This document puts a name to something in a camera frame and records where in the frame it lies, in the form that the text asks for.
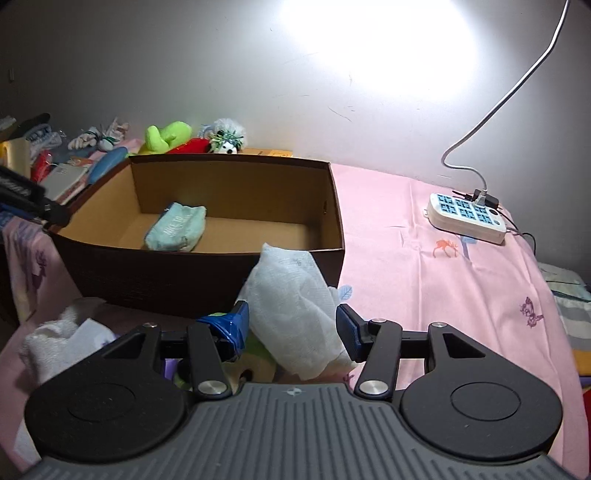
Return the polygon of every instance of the plush hedgehog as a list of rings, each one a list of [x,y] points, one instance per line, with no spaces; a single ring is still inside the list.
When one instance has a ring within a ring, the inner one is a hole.
[[[212,153],[236,154],[246,146],[244,127],[230,118],[220,118],[213,125],[204,125],[199,137],[209,140]]]

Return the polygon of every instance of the stuffed toy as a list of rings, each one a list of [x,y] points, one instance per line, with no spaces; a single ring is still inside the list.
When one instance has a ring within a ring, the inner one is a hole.
[[[78,135],[68,143],[68,150],[79,150],[85,147],[96,146],[101,152],[110,152],[115,145],[125,139],[129,124],[119,124],[117,117],[111,122],[107,130],[101,131],[96,127],[90,127],[83,134]]]
[[[204,125],[199,138],[209,140],[212,153],[236,154],[246,147],[244,127],[230,118],[220,118],[213,125]]]
[[[192,138],[180,147],[173,148],[168,153],[207,153],[209,152],[209,140],[205,138]]]
[[[146,129],[145,144],[138,155],[166,153],[189,141],[192,131],[191,126],[184,122],[173,122],[163,129],[151,125]]]

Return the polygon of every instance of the black cable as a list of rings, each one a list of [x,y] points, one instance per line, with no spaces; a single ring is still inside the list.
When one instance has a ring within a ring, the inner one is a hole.
[[[513,227],[515,228],[515,230],[517,230],[518,233],[520,233],[519,227],[517,227],[513,220],[511,220],[509,217],[507,217],[507,215],[501,212],[501,209],[498,209],[498,212],[505,218],[505,220],[507,220],[509,223],[511,223],[511,225],[513,225]]]
[[[535,237],[531,233],[529,233],[529,232],[523,232],[523,233],[521,233],[521,236],[526,236],[526,235],[529,235],[531,237],[531,239],[534,241],[534,256],[535,256],[535,247],[536,247]]]
[[[515,222],[514,222],[513,220],[511,220],[509,217],[507,217],[507,215],[505,215],[503,212],[501,212],[501,209],[500,209],[500,208],[498,209],[498,212],[499,212],[499,213],[500,213],[500,214],[503,216],[503,218],[504,218],[505,220],[507,220],[507,221],[508,221],[508,222],[509,222],[511,225],[513,225],[513,227],[515,228],[515,230],[517,231],[517,233],[518,233],[518,234],[520,234],[521,236],[526,236],[526,235],[528,235],[528,236],[530,236],[530,237],[531,237],[531,239],[534,241],[534,248],[533,248],[533,250],[534,250],[534,256],[535,256],[535,250],[536,250],[536,248],[537,248],[537,244],[536,244],[536,242],[535,242],[535,237],[534,237],[534,235],[533,235],[533,234],[531,234],[531,233],[529,233],[529,232],[523,232],[523,233],[522,233],[522,232],[519,230],[519,227],[518,227],[518,226],[515,224]]]

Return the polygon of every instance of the white power strip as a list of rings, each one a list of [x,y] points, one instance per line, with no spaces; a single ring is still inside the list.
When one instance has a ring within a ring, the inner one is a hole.
[[[503,243],[507,232],[505,222],[496,210],[442,193],[431,194],[427,218],[440,230],[497,245]]]

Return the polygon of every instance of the brown box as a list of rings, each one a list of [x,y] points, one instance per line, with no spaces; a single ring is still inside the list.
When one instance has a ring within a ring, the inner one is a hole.
[[[145,249],[172,202],[207,207],[192,252]],[[174,154],[127,159],[71,205],[50,235],[84,296],[150,312],[228,312],[264,242],[312,253],[337,286],[345,256],[330,164],[257,155]]]

